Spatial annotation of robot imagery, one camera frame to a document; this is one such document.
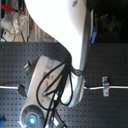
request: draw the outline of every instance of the black strap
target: black strap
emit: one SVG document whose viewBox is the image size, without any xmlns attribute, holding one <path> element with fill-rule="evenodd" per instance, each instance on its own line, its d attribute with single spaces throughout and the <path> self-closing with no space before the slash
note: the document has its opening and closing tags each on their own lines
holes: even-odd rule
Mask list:
<svg viewBox="0 0 128 128">
<path fill-rule="evenodd" d="M 73 72 L 76 76 L 83 76 L 85 74 L 84 71 L 74 69 L 72 66 L 70 68 L 71 72 Z"/>
</svg>

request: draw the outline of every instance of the metal rod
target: metal rod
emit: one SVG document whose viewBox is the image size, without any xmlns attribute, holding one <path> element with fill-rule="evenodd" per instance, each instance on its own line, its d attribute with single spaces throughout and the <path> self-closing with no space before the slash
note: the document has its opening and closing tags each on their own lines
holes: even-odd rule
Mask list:
<svg viewBox="0 0 128 128">
<path fill-rule="evenodd" d="M 113 89 L 128 89 L 128 86 L 108 86 L 109 88 Z M 84 89 L 87 90 L 99 90 L 99 89 L 104 89 L 105 87 L 84 87 Z"/>
<path fill-rule="evenodd" d="M 0 86 L 2 89 L 18 89 L 18 87 Z"/>
</svg>

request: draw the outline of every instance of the perforated metal panel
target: perforated metal panel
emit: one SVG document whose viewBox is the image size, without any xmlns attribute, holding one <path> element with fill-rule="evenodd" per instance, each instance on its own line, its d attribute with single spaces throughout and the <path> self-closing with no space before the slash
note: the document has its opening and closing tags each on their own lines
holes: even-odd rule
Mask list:
<svg viewBox="0 0 128 128">
<path fill-rule="evenodd" d="M 86 70 L 86 86 L 101 86 L 102 76 L 108 76 L 111 85 L 128 85 L 128 45 L 95 44 L 90 47 Z M 24 64 L 40 55 L 63 60 L 66 51 L 56 43 L 0 43 L 0 82 L 25 83 Z M 16 90 L 0 89 L 0 117 L 2 126 L 19 128 L 20 110 L 25 100 Z M 127 128 L 128 90 L 110 90 L 103 98 L 102 90 L 87 91 L 74 108 L 58 106 L 58 112 L 70 128 Z"/>
</svg>

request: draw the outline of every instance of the metal bracket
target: metal bracket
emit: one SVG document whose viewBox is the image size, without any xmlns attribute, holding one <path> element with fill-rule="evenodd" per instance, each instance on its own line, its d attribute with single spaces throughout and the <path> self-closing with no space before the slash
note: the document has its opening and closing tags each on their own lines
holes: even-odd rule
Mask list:
<svg viewBox="0 0 128 128">
<path fill-rule="evenodd" d="M 31 67 L 31 64 L 30 62 L 27 62 L 25 65 L 24 65 L 24 71 L 27 72 L 29 70 L 29 68 Z"/>
<path fill-rule="evenodd" d="M 109 96 L 109 83 L 108 83 L 108 77 L 104 76 L 102 77 L 102 85 L 104 86 L 103 88 L 103 96 L 108 97 Z"/>
<path fill-rule="evenodd" d="M 19 93 L 24 98 L 27 98 L 26 91 L 25 91 L 25 86 L 18 85 L 18 92 L 17 93 Z"/>
</svg>

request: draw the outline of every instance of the white surface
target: white surface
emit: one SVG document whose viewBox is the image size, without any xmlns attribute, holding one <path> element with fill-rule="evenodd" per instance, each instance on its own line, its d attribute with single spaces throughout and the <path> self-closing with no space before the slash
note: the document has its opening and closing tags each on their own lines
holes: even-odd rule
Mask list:
<svg viewBox="0 0 128 128">
<path fill-rule="evenodd" d="M 36 24 L 62 43 L 73 57 L 73 66 L 79 69 L 83 30 L 86 16 L 84 0 L 72 7 L 75 0 L 25 0 L 28 12 Z"/>
</svg>

